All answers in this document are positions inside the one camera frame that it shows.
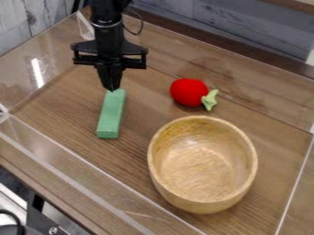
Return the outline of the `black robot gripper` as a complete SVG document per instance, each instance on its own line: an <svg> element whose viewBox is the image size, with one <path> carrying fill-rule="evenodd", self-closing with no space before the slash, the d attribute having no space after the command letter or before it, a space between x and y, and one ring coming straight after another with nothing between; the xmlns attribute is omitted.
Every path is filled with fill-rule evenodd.
<svg viewBox="0 0 314 235"><path fill-rule="evenodd" d="M106 90L117 90L124 69L144 69L148 49L130 43L124 36L124 27L118 23L112 27L93 26L94 38L73 43L73 63L96 65L97 76Z"/></svg>

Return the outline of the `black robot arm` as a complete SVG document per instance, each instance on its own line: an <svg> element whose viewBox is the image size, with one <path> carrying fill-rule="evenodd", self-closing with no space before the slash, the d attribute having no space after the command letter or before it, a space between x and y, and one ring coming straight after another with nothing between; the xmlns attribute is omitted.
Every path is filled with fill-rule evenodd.
<svg viewBox="0 0 314 235"><path fill-rule="evenodd" d="M124 69L144 69L148 49L125 39L122 13L132 0L89 0L94 38L73 43L73 63L97 70L102 87L120 88Z"/></svg>

